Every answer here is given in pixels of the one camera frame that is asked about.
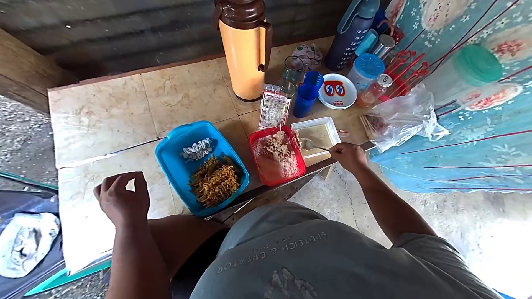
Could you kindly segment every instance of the blue floral cloth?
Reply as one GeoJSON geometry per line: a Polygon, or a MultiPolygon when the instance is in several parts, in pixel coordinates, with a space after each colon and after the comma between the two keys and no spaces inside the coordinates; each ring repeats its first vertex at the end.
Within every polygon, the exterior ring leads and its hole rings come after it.
{"type": "Polygon", "coordinates": [[[450,135],[414,136],[372,151],[371,160],[411,192],[532,191],[532,0],[393,0],[386,15],[405,33],[397,49],[426,53],[432,64],[453,48],[480,44],[502,63],[504,85],[465,109],[437,107],[450,135]]]}

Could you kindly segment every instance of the red logo on plate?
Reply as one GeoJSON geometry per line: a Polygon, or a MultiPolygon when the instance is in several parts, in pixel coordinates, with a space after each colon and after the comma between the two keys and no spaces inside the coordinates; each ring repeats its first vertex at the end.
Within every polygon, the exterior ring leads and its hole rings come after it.
{"type": "Polygon", "coordinates": [[[342,81],[325,81],[323,89],[328,96],[334,96],[334,93],[339,96],[345,95],[344,83],[342,81]]]}

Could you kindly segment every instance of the brown thermos lid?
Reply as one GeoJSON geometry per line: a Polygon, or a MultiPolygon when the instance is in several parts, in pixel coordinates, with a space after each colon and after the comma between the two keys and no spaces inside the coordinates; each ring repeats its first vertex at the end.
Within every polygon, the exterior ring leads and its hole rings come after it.
{"type": "Polygon", "coordinates": [[[253,29],[266,18],[266,5],[263,0],[215,0],[213,25],[218,28],[218,20],[237,29],[253,29]]]}

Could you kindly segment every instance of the wooden table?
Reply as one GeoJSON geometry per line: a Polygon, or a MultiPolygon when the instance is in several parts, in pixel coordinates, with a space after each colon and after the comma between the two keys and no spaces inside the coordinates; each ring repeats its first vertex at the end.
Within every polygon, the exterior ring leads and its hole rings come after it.
{"type": "MultiPolygon", "coordinates": [[[[305,43],[316,44],[325,56],[332,40],[305,43]]],[[[281,80],[284,59],[300,44],[272,49],[266,83],[281,80]]],[[[323,66],[318,70],[330,72],[323,66]]],[[[267,189],[261,187],[248,142],[258,128],[260,102],[236,98],[225,57],[86,80],[50,89],[48,96],[59,170],[63,253],[71,271],[112,252],[114,225],[100,210],[92,191],[107,176],[143,171],[151,196],[150,218],[188,213],[154,156],[161,138],[181,124],[211,121],[250,173],[248,193],[243,196],[267,189]]],[[[359,121],[362,112],[356,106],[331,110],[317,101],[305,118],[290,114],[287,123],[329,116],[337,129],[350,132],[342,141],[362,144],[368,141],[359,121]]],[[[323,162],[329,157],[321,155],[305,163],[309,171],[316,172],[332,163],[323,162]]],[[[244,197],[235,203],[244,203],[244,197]]]]}

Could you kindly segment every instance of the blue plastic cup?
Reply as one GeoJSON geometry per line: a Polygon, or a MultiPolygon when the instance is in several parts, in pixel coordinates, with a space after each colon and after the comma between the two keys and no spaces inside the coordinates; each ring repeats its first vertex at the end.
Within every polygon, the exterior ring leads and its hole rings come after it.
{"type": "Polygon", "coordinates": [[[317,96],[318,93],[313,85],[303,84],[299,86],[292,114],[297,118],[305,117],[317,96]]]}
{"type": "Polygon", "coordinates": [[[306,73],[303,84],[308,84],[314,86],[316,93],[320,90],[323,85],[323,75],[318,71],[310,71],[306,73]]]}

